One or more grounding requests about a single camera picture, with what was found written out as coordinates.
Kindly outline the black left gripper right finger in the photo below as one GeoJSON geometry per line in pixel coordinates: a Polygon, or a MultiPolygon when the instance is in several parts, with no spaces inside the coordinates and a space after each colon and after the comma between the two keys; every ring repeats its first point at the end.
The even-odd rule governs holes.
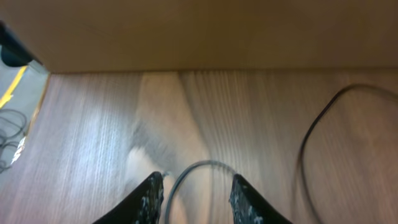
{"type": "Polygon", "coordinates": [[[233,175],[229,202],[234,224],[292,224],[241,174],[233,175]]]}

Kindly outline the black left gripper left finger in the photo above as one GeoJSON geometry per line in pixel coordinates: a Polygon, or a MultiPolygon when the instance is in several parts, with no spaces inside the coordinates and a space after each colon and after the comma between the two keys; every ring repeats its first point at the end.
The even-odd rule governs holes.
{"type": "Polygon", "coordinates": [[[163,176],[151,173],[124,200],[93,224],[158,224],[164,201],[163,176]]]}

